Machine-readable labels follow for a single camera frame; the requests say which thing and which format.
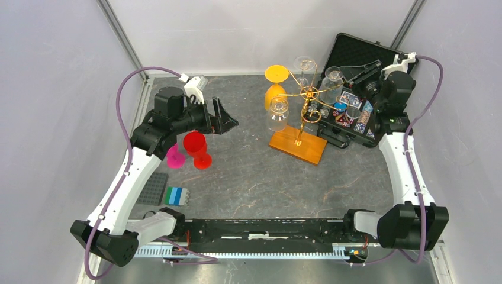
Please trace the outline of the clear glass front left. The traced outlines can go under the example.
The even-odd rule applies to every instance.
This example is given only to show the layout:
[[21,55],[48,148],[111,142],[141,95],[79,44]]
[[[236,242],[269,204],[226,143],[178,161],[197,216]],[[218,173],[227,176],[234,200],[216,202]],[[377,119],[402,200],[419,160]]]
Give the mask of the clear glass front left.
[[272,98],[266,120],[268,128],[274,132],[284,130],[288,124],[288,116],[288,101],[282,96]]

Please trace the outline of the green blue lego block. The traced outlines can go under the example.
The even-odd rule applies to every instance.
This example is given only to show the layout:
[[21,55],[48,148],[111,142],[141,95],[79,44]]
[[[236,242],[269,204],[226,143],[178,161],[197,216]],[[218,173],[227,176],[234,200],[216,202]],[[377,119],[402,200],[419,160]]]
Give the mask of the green blue lego block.
[[163,203],[170,206],[186,206],[189,201],[189,190],[180,187],[168,187]]

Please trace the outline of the clear textured glass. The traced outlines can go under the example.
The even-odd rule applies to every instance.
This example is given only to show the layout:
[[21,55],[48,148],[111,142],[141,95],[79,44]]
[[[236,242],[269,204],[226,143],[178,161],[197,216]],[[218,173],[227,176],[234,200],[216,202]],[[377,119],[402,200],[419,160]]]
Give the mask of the clear textured glass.
[[332,66],[326,69],[322,80],[320,99],[326,104],[333,106],[337,97],[342,94],[345,77],[339,67]]

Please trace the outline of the clear glass back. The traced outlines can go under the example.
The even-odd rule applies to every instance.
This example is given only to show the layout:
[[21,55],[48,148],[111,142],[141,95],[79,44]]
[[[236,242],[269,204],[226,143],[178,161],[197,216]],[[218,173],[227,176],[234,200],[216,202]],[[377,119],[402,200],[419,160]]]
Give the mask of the clear glass back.
[[306,89],[313,84],[317,71],[317,63],[310,56],[298,56],[294,60],[294,67],[300,71],[296,81],[300,90]]

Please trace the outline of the blue playing card deck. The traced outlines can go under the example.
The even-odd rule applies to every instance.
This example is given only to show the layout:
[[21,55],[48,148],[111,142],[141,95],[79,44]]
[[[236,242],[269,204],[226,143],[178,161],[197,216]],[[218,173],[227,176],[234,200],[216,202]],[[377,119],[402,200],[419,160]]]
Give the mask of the blue playing card deck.
[[362,105],[361,99],[353,93],[343,91],[340,95],[339,102],[350,107],[360,108]]

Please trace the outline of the blue poker chip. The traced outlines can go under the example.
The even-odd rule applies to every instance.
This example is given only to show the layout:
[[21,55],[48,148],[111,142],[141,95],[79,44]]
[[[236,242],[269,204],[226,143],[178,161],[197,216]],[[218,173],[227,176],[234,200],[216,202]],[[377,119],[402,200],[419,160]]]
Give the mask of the blue poker chip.
[[345,103],[342,103],[342,102],[336,102],[334,105],[333,105],[334,109],[337,111],[337,112],[345,112],[348,105],[345,104]]

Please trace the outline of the yellow wine glass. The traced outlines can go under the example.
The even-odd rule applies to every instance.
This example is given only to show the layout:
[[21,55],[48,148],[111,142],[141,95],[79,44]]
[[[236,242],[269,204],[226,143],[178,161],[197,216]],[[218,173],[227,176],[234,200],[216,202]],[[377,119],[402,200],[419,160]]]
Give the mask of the yellow wine glass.
[[281,83],[285,82],[288,77],[289,71],[282,65],[272,65],[265,70],[265,78],[272,83],[265,93],[264,107],[266,110],[269,109],[274,97],[287,93]]

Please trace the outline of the grey lego baseplate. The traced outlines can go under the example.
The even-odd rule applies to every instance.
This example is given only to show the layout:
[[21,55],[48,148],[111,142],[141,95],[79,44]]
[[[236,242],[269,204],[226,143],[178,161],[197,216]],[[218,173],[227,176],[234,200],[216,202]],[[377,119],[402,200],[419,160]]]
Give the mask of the grey lego baseplate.
[[169,175],[167,173],[154,172],[147,180],[139,197],[137,204],[159,206],[167,188]]

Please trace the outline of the pink wine glass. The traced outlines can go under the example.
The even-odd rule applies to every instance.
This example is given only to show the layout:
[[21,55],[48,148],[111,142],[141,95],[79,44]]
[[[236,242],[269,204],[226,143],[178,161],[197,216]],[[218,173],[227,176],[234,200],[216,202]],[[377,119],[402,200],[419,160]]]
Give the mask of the pink wine glass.
[[178,144],[174,144],[166,153],[166,164],[170,169],[180,169],[186,161],[185,155],[179,151]]

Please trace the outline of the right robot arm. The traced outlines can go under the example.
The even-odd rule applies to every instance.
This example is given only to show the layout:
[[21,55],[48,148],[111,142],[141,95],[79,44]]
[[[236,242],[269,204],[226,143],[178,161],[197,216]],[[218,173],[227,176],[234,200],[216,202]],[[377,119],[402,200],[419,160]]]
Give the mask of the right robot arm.
[[348,210],[342,234],[349,241],[371,235],[387,249],[430,251],[445,229],[449,213],[429,193],[414,152],[412,127],[417,120],[410,120],[404,110],[416,81],[402,63],[384,68],[379,82],[381,88],[371,100],[375,121],[371,132],[390,174],[393,207],[383,215]]

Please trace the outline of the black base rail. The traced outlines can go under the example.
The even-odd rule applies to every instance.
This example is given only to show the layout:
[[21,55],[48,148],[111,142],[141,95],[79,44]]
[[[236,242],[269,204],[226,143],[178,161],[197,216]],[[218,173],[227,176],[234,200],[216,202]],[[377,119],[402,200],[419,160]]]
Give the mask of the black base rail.
[[363,263],[373,247],[420,248],[419,225],[378,234],[356,230],[337,219],[192,219],[180,222],[163,240],[140,247],[137,257],[182,260],[203,255],[215,259],[330,259]]

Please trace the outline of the red wine glass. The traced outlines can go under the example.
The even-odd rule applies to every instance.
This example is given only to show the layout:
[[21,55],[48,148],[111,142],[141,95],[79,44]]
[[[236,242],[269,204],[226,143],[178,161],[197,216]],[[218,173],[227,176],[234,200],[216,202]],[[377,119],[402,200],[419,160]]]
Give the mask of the red wine glass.
[[194,159],[194,166],[199,170],[208,169],[212,158],[207,153],[208,147],[205,136],[197,131],[188,133],[182,142],[185,151]]

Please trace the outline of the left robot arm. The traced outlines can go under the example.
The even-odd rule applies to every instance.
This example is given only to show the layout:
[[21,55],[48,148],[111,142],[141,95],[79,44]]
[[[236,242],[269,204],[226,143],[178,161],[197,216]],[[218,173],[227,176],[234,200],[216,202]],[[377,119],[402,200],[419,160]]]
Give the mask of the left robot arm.
[[155,95],[154,107],[133,131],[123,164],[112,185],[87,220],[76,220],[71,234],[85,248],[111,264],[123,267],[138,249],[161,237],[181,240],[186,233],[184,215],[162,208],[154,216],[129,224],[130,213],[152,173],[159,167],[178,135],[197,131],[222,135],[238,121],[213,98],[207,103],[181,88],[165,87]]

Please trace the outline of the black poker chip case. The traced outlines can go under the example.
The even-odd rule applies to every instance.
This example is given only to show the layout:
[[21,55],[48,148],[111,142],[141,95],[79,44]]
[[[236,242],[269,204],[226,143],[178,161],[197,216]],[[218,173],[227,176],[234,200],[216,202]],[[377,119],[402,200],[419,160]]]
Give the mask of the black poker chip case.
[[[398,53],[404,52],[340,33],[335,38],[322,77],[332,66],[359,66],[377,59],[382,61],[383,69],[393,63]],[[317,136],[341,149],[351,142],[376,147],[384,135],[403,133],[410,125],[405,109],[415,86],[416,81],[411,74],[400,71],[392,72],[386,78],[381,71],[378,81],[364,85],[348,87],[344,84],[343,91],[358,96],[362,101],[361,107],[348,106],[345,112],[337,112],[334,107],[311,103],[310,106],[317,107],[322,115]]]

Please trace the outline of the gold wire glass rack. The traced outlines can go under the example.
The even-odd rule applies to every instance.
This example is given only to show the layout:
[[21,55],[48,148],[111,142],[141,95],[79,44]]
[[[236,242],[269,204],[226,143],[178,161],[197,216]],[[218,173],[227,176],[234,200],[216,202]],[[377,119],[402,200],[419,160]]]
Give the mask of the gold wire glass rack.
[[[290,76],[292,76],[292,78],[295,77],[291,71],[289,71],[289,77]],[[322,118],[322,115],[320,111],[317,110],[317,107],[308,109],[311,102],[314,101],[318,104],[324,105],[325,107],[333,108],[333,106],[326,105],[319,99],[320,92],[321,91],[317,87],[311,85],[306,89],[300,90],[300,92],[296,94],[286,93],[280,95],[286,100],[288,97],[300,97],[304,100],[303,107],[300,112],[301,124],[299,128],[294,128],[287,124],[284,130],[274,132],[269,142],[269,147],[289,154],[290,156],[296,157],[307,163],[313,165],[319,164],[327,141],[314,134],[305,133],[304,127],[306,124],[318,123]]]

